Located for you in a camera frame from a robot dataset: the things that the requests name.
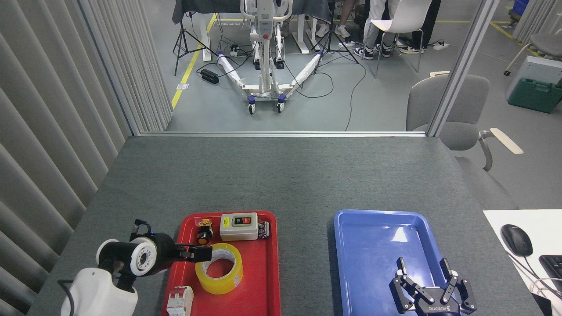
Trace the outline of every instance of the dark tablecloth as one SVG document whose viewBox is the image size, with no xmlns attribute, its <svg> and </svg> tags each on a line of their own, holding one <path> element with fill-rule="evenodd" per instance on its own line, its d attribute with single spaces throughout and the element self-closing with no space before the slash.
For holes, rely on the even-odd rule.
<svg viewBox="0 0 562 316">
<path fill-rule="evenodd" d="M 341 209 L 424 215 L 441 254 L 472 283 L 472 316 L 541 315 L 436 137 L 135 137 L 119 152 L 28 316 L 59 315 L 65 293 L 56 280 L 94 267 L 99 245 L 127 240 L 135 218 L 177 235 L 189 214 L 249 210 L 277 218 L 282 315 L 340 316 L 333 217 Z M 160 315 L 167 277 L 135 281 L 135 316 Z M 211 306 L 208 315 L 215 316 Z"/>
<path fill-rule="evenodd" d="M 240 0 L 176 0 L 172 21 L 179 23 L 186 12 L 240 13 Z M 329 21 L 327 0 L 293 0 L 293 14 L 308 14 Z"/>
</svg>

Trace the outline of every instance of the red tray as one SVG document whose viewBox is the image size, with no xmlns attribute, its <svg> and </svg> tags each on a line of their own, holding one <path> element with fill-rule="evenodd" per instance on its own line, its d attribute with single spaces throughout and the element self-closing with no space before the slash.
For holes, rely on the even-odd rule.
<svg viewBox="0 0 562 316">
<path fill-rule="evenodd" d="M 166 306 L 170 290 L 176 286 L 189 285 L 193 289 L 194 299 L 191 307 L 192 316 L 228 315 L 228 316 L 280 316 L 281 302 L 279 297 L 279 259 L 277 248 L 277 220 L 268 211 L 244 211 L 224 213 L 197 213 L 186 217 L 180 227 L 178 243 L 195 243 L 198 223 L 207 218 L 212 221 L 213 237 L 210 244 L 223 242 L 220 238 L 220 217 L 232 213 L 257 213 L 260 222 L 267 221 L 270 225 L 270 236 L 267 239 L 250 241 L 228 241 L 240 251 L 244 275 L 240 285 L 234 290 L 214 295 L 205 291 L 195 274 L 195 263 L 176 262 L 170 269 L 170 278 L 166 286 L 166 296 L 161 316 L 168 316 Z M 211 264 L 208 273 L 218 277 L 227 273 L 232 263 L 218 260 Z"/>
</svg>

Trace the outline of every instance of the packing tape roll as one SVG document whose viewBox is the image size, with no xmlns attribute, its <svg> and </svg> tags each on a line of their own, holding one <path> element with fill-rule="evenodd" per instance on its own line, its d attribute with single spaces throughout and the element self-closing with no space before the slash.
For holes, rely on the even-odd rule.
<svg viewBox="0 0 562 316">
<path fill-rule="evenodd" d="M 232 261 L 232 269 L 220 278 L 212 278 L 207 274 L 207 270 L 213 262 L 219 259 Z M 235 289 L 242 281 L 243 272 L 240 252 L 233 245 L 223 242 L 212 246 L 211 261 L 195 263 L 195 273 L 199 283 L 205 291 L 211 294 L 225 294 Z"/>
</svg>

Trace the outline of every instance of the tripod stand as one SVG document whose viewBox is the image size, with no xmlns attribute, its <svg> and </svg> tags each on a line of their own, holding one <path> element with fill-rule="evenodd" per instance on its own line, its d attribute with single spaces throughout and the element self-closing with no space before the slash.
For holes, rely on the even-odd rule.
<svg viewBox="0 0 562 316">
<path fill-rule="evenodd" d="M 219 56 L 217 55 L 214 51 L 212 51 L 210 48 L 207 47 L 207 45 L 203 44 L 198 38 L 196 38 L 195 36 L 193 36 L 193 34 L 191 34 L 190 32 L 188 32 L 184 27 L 183 27 L 183 22 L 179 21 L 179 25 L 180 25 L 180 30 L 179 30 L 179 35 L 178 35 L 178 39 L 176 40 L 176 44 L 174 45 L 174 49 L 172 49 L 172 53 L 175 53 L 175 49 L 176 47 L 178 48 L 178 54 L 176 56 L 176 68 L 174 70 L 174 76 L 176 76 L 176 73 L 178 72 L 178 62 L 179 59 L 182 58 L 183 56 L 189 54 L 189 53 L 193 53 L 193 52 L 197 52 L 203 49 L 208 49 L 211 53 L 213 53 L 215 56 Z M 202 46 L 201 48 L 198 49 L 194 49 L 192 51 L 190 51 L 187 48 L 187 40 L 185 39 L 185 34 L 188 34 L 189 36 L 191 36 L 194 40 L 198 41 L 199 44 Z"/>
<path fill-rule="evenodd" d="M 343 42 L 342 38 L 339 37 L 338 34 L 336 34 L 335 31 L 335 27 L 334 27 L 334 11 L 336 10 L 336 2 L 335 1 L 329 1 L 328 6 L 330 8 L 330 31 L 328 31 L 327 33 L 327 37 L 328 39 L 326 40 L 326 44 L 324 46 L 324 53 L 322 54 L 322 56 L 324 56 L 327 52 L 347 52 L 352 58 L 353 60 L 355 60 L 355 62 L 357 64 L 359 64 L 359 62 L 357 61 L 357 59 L 355 58 L 355 56 L 353 55 L 353 53 L 347 48 L 347 46 L 345 45 L 345 43 Z M 345 49 L 332 49 L 331 45 L 332 45 L 332 35 L 334 35 L 339 43 L 342 45 L 343 48 Z M 316 43 L 316 45 L 314 45 L 312 47 L 313 50 L 316 50 L 316 47 L 320 45 L 320 41 L 318 41 L 318 43 Z"/>
</svg>

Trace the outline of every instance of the keyboard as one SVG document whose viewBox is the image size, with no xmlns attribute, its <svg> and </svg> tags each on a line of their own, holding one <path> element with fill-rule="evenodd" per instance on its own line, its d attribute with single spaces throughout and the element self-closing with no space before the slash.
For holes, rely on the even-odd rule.
<svg viewBox="0 0 562 316">
<path fill-rule="evenodd" d="M 562 255 L 542 255 L 538 261 L 549 277 L 562 278 Z M 562 281 L 552 280 L 552 282 L 559 291 L 562 291 Z"/>
</svg>

